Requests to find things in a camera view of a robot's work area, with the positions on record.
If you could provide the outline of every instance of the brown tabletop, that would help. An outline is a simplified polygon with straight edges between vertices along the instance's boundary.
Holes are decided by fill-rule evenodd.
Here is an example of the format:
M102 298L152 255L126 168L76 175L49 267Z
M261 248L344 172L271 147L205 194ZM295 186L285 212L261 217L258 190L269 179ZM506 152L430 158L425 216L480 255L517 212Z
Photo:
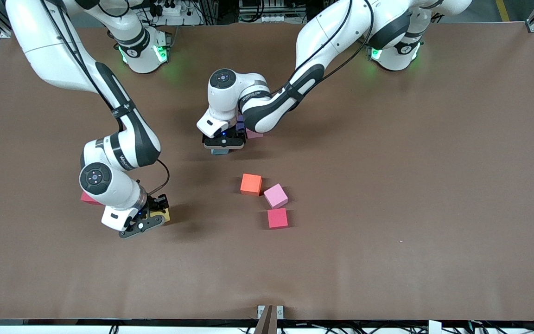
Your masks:
M522 23L432 25L386 72L356 57L262 139L211 156L195 122L213 70L273 89L300 26L182 28L170 63L116 73L162 144L172 222L128 240L80 202L83 144L116 131L102 100L42 82L0 42L0 318L534 318L534 34ZM337 66L353 48L332 64ZM237 193L280 183L291 227ZM151 189L159 165L129 173Z

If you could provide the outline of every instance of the pink cube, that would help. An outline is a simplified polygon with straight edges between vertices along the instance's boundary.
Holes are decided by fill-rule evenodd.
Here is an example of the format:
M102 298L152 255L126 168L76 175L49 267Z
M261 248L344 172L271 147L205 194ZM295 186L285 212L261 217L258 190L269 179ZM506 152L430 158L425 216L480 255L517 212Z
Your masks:
M288 196L279 183L265 190L263 195L265 195L265 199L267 199L267 203L272 209L280 208L285 203L288 203Z
M90 197L86 192L84 192L82 190L82 196L80 198L80 201L82 202L85 202L85 203L88 203L88 204L92 204L92 205L102 205L100 203L98 203L95 199L93 199L92 197Z
M282 228L288 226L288 215L286 208L267 210L269 218L269 228Z
M252 138L261 138L263 137L263 133L256 133L254 131L250 131L249 129L246 129L246 138L252 139Z

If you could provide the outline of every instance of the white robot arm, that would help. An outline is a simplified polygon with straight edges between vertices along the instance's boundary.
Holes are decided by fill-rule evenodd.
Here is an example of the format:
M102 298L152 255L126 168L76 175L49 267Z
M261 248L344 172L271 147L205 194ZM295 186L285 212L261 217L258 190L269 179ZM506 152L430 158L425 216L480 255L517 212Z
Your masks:
M158 205L156 199L125 174L125 171L155 163L160 144L116 76L83 48L68 17L68 8L79 7L74 0L6 2L15 36L38 76L57 87L98 93L118 121L119 131L85 144L80 186L106 206L102 222L126 236L124 231L128 228L136 230L132 228L134 218L144 207L150 206L150 201L155 209L167 207L167 203ZM142 27L139 21L132 26L135 28L125 27L125 36L127 31L134 33L136 27ZM115 37L121 36L118 30L112 28L111 31Z
M302 28L296 40L295 71L274 95L263 76L239 74L229 69L217 70L208 83L209 108L197 122L206 148L241 148L227 138L226 130L235 124L237 110L244 125L254 132L273 129L280 119L293 110L315 85L327 76L331 61L366 33L366 43L376 50L399 43L419 42L430 21L430 9L446 15L465 10L471 0L339 0L314 17ZM408 55L399 53L405 65Z

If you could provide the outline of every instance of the orange cube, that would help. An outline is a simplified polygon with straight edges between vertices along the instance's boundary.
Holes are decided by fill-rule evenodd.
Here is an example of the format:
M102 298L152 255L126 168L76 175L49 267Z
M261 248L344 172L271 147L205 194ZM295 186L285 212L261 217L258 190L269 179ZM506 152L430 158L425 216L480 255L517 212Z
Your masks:
M243 174L240 193L243 195L259 196L261 195L261 184L263 179L259 175Z

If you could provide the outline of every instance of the yellow floor line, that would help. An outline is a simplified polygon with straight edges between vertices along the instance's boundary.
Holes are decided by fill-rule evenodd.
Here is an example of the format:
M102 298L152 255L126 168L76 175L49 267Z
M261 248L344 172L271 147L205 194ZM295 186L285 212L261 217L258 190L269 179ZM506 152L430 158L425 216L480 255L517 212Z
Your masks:
M498 6L498 11L500 12L500 17L502 18L502 21L509 22L510 17L508 17L508 12L506 11L504 0L496 0L496 6Z

